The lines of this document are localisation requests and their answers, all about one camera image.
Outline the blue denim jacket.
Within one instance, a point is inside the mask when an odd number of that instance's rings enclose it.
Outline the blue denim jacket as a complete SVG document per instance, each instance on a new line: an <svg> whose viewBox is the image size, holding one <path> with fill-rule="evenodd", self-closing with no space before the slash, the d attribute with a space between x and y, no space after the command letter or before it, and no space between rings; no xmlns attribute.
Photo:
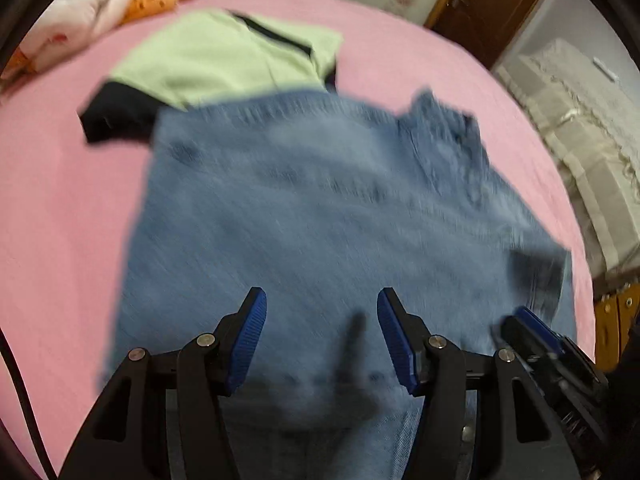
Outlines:
<svg viewBox="0 0 640 480"><path fill-rule="evenodd" d="M266 324L222 410L245 479L397 479L421 403L375 314L396 290L460 348L491 353L531 308L576 332L572 259L490 166L474 118L400 115L323 91L164 110L112 356L175 350L258 286Z"/></svg>

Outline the wooden drawer cabinet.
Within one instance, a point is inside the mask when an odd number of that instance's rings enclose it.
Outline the wooden drawer cabinet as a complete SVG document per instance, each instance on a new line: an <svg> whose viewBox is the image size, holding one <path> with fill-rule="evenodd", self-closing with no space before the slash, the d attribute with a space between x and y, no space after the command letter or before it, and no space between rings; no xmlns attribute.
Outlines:
<svg viewBox="0 0 640 480"><path fill-rule="evenodd" d="M594 306L596 314L596 364L609 373L616 369L639 313L639 284L625 285L604 295Z"/></svg>

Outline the beige lace-covered furniture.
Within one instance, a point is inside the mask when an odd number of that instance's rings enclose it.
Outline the beige lace-covered furniture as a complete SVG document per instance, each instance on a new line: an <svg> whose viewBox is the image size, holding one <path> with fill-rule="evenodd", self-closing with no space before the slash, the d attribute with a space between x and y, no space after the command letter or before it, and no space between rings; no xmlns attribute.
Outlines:
<svg viewBox="0 0 640 480"><path fill-rule="evenodd" d="M639 274L639 109L597 58L562 39L499 65L498 78L558 167L596 289Z"/></svg>

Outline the pink bed blanket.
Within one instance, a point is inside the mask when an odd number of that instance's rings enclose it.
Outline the pink bed blanket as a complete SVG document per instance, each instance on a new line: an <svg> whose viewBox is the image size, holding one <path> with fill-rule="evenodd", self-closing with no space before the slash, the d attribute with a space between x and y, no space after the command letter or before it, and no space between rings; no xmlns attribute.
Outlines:
<svg viewBox="0 0 640 480"><path fill-rule="evenodd" d="M346 0L190 0L122 26L1 102L1 328L60 466L96 398L149 150L87 144L78 110L146 36L200 9L321 25L343 36L337 88L400 110L422 88L473 114L494 167L573 256L578 344L596 344L591 276L563 182L537 131L493 76L434 32Z"/></svg>

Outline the dark wooden door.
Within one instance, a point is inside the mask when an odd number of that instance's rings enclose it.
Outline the dark wooden door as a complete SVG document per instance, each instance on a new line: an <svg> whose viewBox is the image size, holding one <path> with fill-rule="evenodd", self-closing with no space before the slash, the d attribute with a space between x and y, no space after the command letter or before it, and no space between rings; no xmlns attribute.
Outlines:
<svg viewBox="0 0 640 480"><path fill-rule="evenodd" d="M446 0L430 29L491 68L539 0Z"/></svg>

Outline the green and black folded garment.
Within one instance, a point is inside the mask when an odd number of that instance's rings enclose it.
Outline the green and black folded garment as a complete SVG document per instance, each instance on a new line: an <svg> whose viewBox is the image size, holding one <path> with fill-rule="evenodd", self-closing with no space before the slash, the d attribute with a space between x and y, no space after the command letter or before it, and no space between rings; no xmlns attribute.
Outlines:
<svg viewBox="0 0 640 480"><path fill-rule="evenodd" d="M230 11L186 14L138 44L79 120L90 144L151 136L165 107L187 110L291 89L334 90L343 37L322 26Z"/></svg>

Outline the pink floral quilt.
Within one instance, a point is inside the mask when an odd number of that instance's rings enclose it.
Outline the pink floral quilt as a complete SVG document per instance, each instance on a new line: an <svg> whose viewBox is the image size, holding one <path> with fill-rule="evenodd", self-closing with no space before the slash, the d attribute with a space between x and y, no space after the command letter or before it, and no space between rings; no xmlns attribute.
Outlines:
<svg viewBox="0 0 640 480"><path fill-rule="evenodd" d="M53 0L16 47L1 82L42 73L107 32L174 10L183 0Z"/></svg>

